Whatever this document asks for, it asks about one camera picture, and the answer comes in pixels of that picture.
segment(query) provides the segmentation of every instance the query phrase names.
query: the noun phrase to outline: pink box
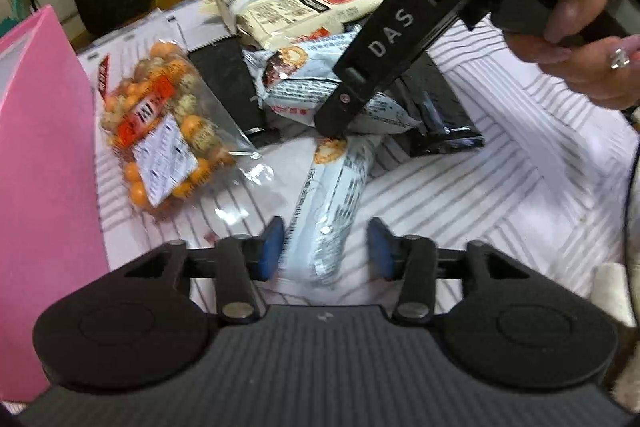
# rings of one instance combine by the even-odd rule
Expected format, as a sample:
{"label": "pink box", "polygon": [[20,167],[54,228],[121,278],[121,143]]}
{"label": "pink box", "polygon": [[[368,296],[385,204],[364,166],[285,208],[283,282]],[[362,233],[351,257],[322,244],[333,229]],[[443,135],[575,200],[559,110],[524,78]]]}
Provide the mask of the pink box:
{"label": "pink box", "polygon": [[0,399],[46,389],[36,318],[108,272],[94,122],[86,73],[51,6],[0,39]]}

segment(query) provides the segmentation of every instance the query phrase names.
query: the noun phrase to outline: black package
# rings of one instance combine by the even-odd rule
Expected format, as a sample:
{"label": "black package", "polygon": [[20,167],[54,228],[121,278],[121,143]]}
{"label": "black package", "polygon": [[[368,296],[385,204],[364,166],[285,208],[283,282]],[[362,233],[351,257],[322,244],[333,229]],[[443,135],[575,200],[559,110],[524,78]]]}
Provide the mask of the black package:
{"label": "black package", "polygon": [[447,80],[423,53],[390,88],[395,99],[421,124],[395,136],[411,157],[448,154],[484,146]]}
{"label": "black package", "polygon": [[191,52],[189,60],[238,127],[255,147],[277,142],[280,134],[268,129],[258,107],[254,82],[242,60],[238,38],[229,38]]}

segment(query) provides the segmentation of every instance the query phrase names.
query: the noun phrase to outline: teal object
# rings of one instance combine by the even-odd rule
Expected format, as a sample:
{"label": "teal object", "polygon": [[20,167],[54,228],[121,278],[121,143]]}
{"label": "teal object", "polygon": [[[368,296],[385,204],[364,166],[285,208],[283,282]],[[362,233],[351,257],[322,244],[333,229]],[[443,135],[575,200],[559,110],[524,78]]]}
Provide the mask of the teal object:
{"label": "teal object", "polygon": [[29,11],[22,4],[22,0],[12,0],[12,17],[7,17],[0,22],[0,37],[15,28],[20,22],[29,16]]}

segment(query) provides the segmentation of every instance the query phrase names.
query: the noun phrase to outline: black circular disc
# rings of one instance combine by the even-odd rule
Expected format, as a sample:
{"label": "black circular disc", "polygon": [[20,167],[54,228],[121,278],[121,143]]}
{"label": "black circular disc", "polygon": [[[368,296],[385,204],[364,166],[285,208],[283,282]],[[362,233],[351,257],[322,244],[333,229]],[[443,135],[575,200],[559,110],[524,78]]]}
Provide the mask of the black circular disc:
{"label": "black circular disc", "polygon": [[446,316],[444,339],[479,377],[539,391],[593,378],[617,345],[613,324],[591,303],[535,280],[472,293]]}
{"label": "black circular disc", "polygon": [[33,328],[49,378],[79,390],[124,391],[165,380],[206,344],[200,308],[147,279],[98,281],[47,309]]}

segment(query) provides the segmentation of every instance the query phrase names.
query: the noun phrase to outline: ring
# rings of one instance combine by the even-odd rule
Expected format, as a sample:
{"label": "ring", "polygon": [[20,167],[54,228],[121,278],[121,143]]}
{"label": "ring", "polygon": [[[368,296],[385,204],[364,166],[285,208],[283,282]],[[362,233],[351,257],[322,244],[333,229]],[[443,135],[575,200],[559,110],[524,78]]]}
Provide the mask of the ring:
{"label": "ring", "polygon": [[629,59],[629,55],[626,54],[626,51],[620,48],[617,49],[612,56],[611,69],[619,70],[621,68],[626,68],[630,63],[631,60]]}

